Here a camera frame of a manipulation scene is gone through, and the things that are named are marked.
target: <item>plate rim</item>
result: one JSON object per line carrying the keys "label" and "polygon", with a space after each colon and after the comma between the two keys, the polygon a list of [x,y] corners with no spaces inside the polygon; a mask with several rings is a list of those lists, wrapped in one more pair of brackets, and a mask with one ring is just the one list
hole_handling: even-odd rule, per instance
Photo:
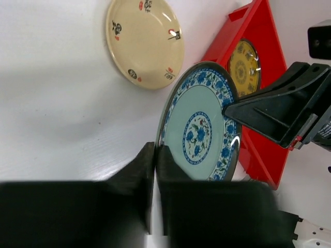
{"label": "plate rim", "polygon": [[[217,71],[218,73],[220,73],[226,80],[228,83],[228,86],[230,87],[232,93],[233,93],[233,99],[234,102],[239,100],[238,97],[238,92],[237,89],[235,87],[235,84],[232,80],[232,78],[230,77],[229,73],[227,72],[227,70],[222,67],[221,65],[219,65],[216,62],[213,61],[202,61],[199,62],[197,64],[194,64],[193,66],[191,66],[190,68],[188,68],[183,75],[178,79],[178,81],[176,82],[175,86],[172,88],[166,102],[165,105],[163,107],[163,111],[161,114],[161,118],[159,121],[159,125],[158,125],[158,129],[157,129],[157,135],[156,135],[156,141],[155,141],[155,150],[157,151],[159,147],[161,147],[161,138],[162,138],[162,130],[164,128],[164,125],[166,124],[166,113],[168,113],[170,107],[171,107],[171,103],[173,98],[175,97],[177,90],[181,87],[181,85],[183,84],[183,82],[185,81],[185,79],[188,77],[188,75],[190,75],[193,71],[199,70],[199,69],[213,69],[215,71]],[[239,140],[240,142],[242,141],[242,125],[240,123],[236,123],[237,124],[237,135],[239,136]],[[225,177],[222,179],[222,181],[229,181],[232,179],[236,166],[237,166],[237,161],[238,161],[238,157],[239,157],[239,149],[240,149],[240,144],[238,142],[236,142],[234,144],[234,150],[233,150],[233,154],[231,157],[231,162],[230,165],[228,167],[228,171],[225,175]]]}
{"label": "plate rim", "polygon": [[178,21],[178,18],[176,16],[176,14],[174,13],[174,11],[172,10],[171,6],[167,3],[166,0],[158,0],[159,2],[163,2],[163,4],[165,4],[169,10],[171,11],[172,13],[172,16],[174,18],[174,20],[177,22],[178,24],[178,27],[179,27],[179,31],[180,31],[180,39],[181,39],[181,43],[182,43],[182,49],[181,49],[181,53],[180,53],[180,57],[181,57],[181,62],[180,62],[180,67],[178,68],[178,74],[172,79],[172,80],[169,80],[169,83],[162,86],[162,87],[157,87],[157,88],[149,88],[149,87],[145,87],[144,84],[140,84],[139,82],[137,82],[136,80],[134,80],[132,77],[130,77],[127,72],[122,68],[122,66],[119,64],[118,60],[116,59],[116,56],[114,55],[113,53],[113,47],[112,47],[112,42],[110,41],[110,31],[109,31],[109,20],[110,20],[110,16],[111,16],[111,13],[116,5],[116,3],[119,3],[121,4],[122,3],[122,0],[112,0],[111,3],[110,3],[110,6],[107,10],[107,15],[106,15],[106,39],[107,39],[107,46],[108,46],[108,50],[112,56],[112,59],[113,61],[115,62],[118,70],[122,73],[122,75],[127,79],[129,80],[131,83],[141,87],[141,88],[145,88],[145,89],[152,89],[152,90],[156,90],[156,89],[162,89],[162,88],[165,88],[167,86],[169,86],[170,84],[172,84],[176,78],[180,75],[180,71],[182,70],[183,68],[183,63],[184,63],[184,57],[185,57],[185,43],[184,43],[184,37],[183,37],[183,32],[182,32],[182,27]]}

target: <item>white surface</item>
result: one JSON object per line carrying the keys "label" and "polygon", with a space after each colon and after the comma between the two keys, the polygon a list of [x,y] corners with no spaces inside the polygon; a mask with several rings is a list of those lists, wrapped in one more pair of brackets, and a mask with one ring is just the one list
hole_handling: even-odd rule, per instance
{"label": "white surface", "polygon": [[[249,1],[168,2],[183,29],[184,72],[226,14]],[[103,33],[109,3],[0,2],[0,180],[100,180],[155,139],[173,85],[139,89],[116,70]],[[309,58],[307,29],[330,18],[331,1],[270,4],[287,64],[317,61]],[[329,161],[314,144],[292,152],[279,192],[284,210],[331,229]]]}
{"label": "white surface", "polygon": [[295,247],[331,247],[331,230],[314,225],[307,220],[298,222],[295,228],[298,239],[293,241]]}
{"label": "white surface", "polygon": [[[330,19],[330,0],[271,0],[270,5],[288,66],[295,61],[331,65],[309,57],[307,37],[309,27]],[[331,153],[313,143],[290,152],[279,187],[283,210],[327,229],[331,229],[330,161]]]}

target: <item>yellow plate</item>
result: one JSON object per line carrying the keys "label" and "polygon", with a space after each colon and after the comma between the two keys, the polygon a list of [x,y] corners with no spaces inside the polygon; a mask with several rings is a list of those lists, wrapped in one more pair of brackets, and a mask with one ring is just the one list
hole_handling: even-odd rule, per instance
{"label": "yellow plate", "polygon": [[164,88],[179,74],[184,60],[182,30],[164,0],[113,0],[106,35],[116,65],[134,84]]}
{"label": "yellow plate", "polygon": [[239,97],[251,94],[261,86],[261,65],[257,51],[247,39],[241,39],[229,60],[229,73]]}

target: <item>plate center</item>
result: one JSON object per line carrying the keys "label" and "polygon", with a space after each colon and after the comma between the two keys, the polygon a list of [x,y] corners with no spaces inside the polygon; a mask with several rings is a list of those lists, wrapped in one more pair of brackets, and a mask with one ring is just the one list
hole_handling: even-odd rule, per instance
{"label": "plate center", "polygon": [[186,123],[183,135],[183,151],[190,164],[200,164],[212,144],[212,123],[204,112],[194,113]]}

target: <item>cream plate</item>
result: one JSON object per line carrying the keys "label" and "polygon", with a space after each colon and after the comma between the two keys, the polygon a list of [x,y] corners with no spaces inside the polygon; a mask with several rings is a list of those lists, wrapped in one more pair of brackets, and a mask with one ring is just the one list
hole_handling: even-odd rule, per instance
{"label": "cream plate", "polygon": [[182,30],[164,0],[113,0],[106,33],[116,65],[134,84],[164,88],[179,74],[184,60]]}

